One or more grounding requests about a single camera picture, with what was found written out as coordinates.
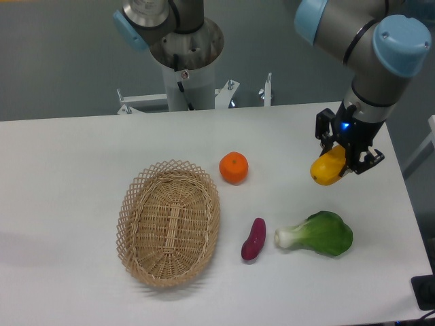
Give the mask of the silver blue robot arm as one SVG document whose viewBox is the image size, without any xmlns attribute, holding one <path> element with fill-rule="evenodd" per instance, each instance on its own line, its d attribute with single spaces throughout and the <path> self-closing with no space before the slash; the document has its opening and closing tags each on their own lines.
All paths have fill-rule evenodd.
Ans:
<svg viewBox="0 0 435 326">
<path fill-rule="evenodd" d="M 373 139 L 432 46 L 428 28 L 397 15 L 398 7 L 399 1 L 302 1 L 296 10 L 296 32 L 355 73 L 338 111 L 316 117 L 321 156 L 334 157 L 338 176 L 383 160 Z M 213 67 L 224 36 L 202 1 L 125 1 L 113 20 L 132 48 L 149 50 L 162 67 L 171 111 L 228 106 L 229 89 L 215 91 Z"/>
</svg>

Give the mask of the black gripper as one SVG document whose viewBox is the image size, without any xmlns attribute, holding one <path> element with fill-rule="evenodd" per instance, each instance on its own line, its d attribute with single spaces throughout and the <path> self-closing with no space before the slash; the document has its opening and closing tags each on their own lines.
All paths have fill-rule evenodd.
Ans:
<svg viewBox="0 0 435 326">
<path fill-rule="evenodd" d="M 350 113 L 356 112 L 351 107 L 353 105 L 346 107 L 341 102 L 336 115 L 329 108 L 320 111 L 315 119 L 315 138 L 320 141 L 320 156 L 332 149 L 335 135 L 343 147 L 350 143 L 345 148 L 345 170 L 360 175 L 385 159 L 384 154 L 372 146 L 384 121 L 371 123 L 351 117 Z"/>
</svg>

